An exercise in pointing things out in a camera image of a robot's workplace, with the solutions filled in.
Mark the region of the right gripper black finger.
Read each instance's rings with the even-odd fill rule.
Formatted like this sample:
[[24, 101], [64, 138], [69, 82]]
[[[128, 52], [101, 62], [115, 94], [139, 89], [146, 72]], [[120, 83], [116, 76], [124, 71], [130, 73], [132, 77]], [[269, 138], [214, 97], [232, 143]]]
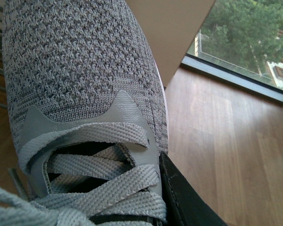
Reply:
[[166, 203], [165, 226], [227, 225], [197, 194], [166, 153], [161, 153], [162, 196]]

